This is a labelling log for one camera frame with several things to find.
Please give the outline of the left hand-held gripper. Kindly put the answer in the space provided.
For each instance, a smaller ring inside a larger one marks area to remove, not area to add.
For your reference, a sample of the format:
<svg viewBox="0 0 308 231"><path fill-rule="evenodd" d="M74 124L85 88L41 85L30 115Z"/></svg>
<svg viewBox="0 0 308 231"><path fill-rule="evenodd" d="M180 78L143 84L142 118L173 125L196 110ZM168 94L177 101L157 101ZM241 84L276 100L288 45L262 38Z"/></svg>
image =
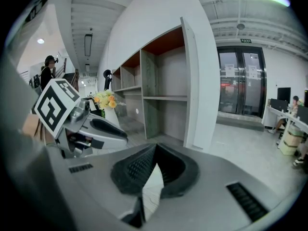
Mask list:
<svg viewBox="0 0 308 231"><path fill-rule="evenodd" d="M94 149L126 148L128 136L102 119L92 119L90 103L66 79L49 81L34 107L63 158L87 157Z"/></svg>

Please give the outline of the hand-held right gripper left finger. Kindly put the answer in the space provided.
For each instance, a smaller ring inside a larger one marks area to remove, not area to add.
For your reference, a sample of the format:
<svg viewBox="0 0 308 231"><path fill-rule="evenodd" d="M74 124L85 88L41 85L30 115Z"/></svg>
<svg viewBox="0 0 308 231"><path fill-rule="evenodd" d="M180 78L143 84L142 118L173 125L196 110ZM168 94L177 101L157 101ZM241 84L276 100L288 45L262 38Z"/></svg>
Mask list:
<svg viewBox="0 0 308 231"><path fill-rule="evenodd" d="M159 231L155 216L146 219L142 189L151 174L155 145L64 159L44 149L47 167L46 215L65 230Z"/></svg>

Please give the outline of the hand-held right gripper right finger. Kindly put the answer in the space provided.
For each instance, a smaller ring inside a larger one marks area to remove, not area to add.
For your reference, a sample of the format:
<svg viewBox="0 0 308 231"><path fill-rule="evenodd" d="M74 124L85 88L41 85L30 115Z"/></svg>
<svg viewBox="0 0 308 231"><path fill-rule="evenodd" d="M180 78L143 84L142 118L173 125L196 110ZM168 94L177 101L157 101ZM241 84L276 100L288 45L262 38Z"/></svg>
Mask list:
<svg viewBox="0 0 308 231"><path fill-rule="evenodd" d="M144 231L257 231L284 214L281 199L232 162L211 154L167 145L198 165L193 186L182 196L161 197Z"/></svg>

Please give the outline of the grey wooden desk shelf unit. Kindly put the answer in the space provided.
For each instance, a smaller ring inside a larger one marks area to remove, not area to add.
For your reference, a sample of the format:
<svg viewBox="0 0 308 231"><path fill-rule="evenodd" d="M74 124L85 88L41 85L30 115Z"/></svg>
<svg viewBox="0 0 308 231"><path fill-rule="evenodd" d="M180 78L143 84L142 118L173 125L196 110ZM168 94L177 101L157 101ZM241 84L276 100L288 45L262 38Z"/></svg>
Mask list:
<svg viewBox="0 0 308 231"><path fill-rule="evenodd" d="M118 114L143 123L146 139L164 133L182 140L184 147L192 146L198 106L193 75L198 69L195 35L181 17L178 26L112 70L112 91L125 104Z"/></svg>

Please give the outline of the long white office desk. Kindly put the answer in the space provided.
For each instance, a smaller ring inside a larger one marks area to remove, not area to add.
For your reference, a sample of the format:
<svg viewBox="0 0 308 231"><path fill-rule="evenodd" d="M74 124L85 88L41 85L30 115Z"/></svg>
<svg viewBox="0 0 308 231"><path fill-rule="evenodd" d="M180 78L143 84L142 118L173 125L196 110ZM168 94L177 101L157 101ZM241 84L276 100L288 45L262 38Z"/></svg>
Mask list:
<svg viewBox="0 0 308 231"><path fill-rule="evenodd" d="M305 121L302 121L301 118L294 117L290 113L284 113L283 110L279 111L277 109L272 108L271 106L266 106L265 109L265 118L274 116L275 118L286 118L287 119L287 125L283 132L282 138L280 140L280 143L278 144L278 149L281 149L284 145L284 139L287 136L287 132L291 125L295 125L298 127L302 132L308 134L308 124Z"/></svg>

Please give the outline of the white vase with yellow flowers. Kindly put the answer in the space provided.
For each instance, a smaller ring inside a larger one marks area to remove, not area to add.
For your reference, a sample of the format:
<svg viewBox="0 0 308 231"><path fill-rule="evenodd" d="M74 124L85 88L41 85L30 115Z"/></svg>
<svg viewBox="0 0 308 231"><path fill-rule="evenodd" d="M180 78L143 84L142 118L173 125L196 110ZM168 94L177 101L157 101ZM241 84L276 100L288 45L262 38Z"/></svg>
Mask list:
<svg viewBox="0 0 308 231"><path fill-rule="evenodd" d="M118 117L115 113L117 106L114 93L110 90L104 90L94 95L94 102L98 105L102 111L102 116L112 124L120 127Z"/></svg>

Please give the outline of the wooden staircase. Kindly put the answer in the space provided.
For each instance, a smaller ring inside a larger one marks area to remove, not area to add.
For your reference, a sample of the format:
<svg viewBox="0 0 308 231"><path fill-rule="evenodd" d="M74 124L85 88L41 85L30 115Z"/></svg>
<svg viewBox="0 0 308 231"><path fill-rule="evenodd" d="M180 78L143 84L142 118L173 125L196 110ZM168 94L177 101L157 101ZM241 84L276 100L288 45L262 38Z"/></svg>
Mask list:
<svg viewBox="0 0 308 231"><path fill-rule="evenodd" d="M75 69L73 73L66 73L66 63L67 63L67 58L64 59L63 65L58 69L54 70L53 73L55 74L56 78L64 78L66 79L72 86L73 88L79 92L79 86L78 86L78 81L79 81L79 70Z"/></svg>

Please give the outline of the grey door mat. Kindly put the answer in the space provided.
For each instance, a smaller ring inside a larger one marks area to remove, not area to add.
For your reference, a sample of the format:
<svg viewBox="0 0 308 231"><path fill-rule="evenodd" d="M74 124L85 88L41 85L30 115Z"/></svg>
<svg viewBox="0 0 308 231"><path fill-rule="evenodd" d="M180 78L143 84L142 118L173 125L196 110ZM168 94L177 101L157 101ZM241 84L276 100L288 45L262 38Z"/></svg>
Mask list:
<svg viewBox="0 0 308 231"><path fill-rule="evenodd" d="M231 126L231 127L255 130L255 131L264 131L265 129L264 125L261 122L240 120L240 119L229 118L229 117L218 116L216 123L221 124L221 125Z"/></svg>

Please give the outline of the long black ceiling lamp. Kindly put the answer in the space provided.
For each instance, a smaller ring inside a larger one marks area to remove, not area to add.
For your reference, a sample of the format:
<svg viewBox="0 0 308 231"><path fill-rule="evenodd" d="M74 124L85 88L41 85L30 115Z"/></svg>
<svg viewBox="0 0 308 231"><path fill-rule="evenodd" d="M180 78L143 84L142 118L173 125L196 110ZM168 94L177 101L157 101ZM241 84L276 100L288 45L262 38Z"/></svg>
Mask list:
<svg viewBox="0 0 308 231"><path fill-rule="evenodd" d="M92 36L93 34L86 34L84 36L84 54L86 57L91 55Z"/></svg>

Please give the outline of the stack of pale yellow boxes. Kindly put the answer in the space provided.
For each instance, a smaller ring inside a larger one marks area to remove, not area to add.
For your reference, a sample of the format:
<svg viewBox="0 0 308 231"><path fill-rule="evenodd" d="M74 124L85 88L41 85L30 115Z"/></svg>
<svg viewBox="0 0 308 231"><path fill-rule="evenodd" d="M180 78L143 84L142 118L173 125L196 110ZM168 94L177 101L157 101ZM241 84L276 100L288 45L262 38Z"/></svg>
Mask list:
<svg viewBox="0 0 308 231"><path fill-rule="evenodd" d="M304 138L304 132L298 127L291 125L283 133L284 139L281 138L278 148L283 155L293 155Z"/></svg>

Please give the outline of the black glass double door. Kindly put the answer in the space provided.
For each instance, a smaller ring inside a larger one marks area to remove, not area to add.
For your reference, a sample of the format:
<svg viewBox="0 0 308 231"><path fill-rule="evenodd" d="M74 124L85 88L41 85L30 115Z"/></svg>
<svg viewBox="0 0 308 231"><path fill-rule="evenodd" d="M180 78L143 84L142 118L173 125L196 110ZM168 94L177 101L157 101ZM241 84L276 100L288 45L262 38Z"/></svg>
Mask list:
<svg viewBox="0 0 308 231"><path fill-rule="evenodd" d="M217 47L220 112L262 118L267 91L266 66L260 47Z"/></svg>

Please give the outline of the black computer monitor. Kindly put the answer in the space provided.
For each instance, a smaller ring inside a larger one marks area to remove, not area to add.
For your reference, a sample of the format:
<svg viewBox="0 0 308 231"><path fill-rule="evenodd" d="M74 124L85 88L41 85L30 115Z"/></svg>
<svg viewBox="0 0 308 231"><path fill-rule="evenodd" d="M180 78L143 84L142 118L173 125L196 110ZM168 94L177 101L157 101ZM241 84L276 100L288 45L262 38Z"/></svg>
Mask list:
<svg viewBox="0 0 308 231"><path fill-rule="evenodd" d="M281 101L286 101L288 104L290 104L291 88L290 87L277 88L277 99Z"/></svg>

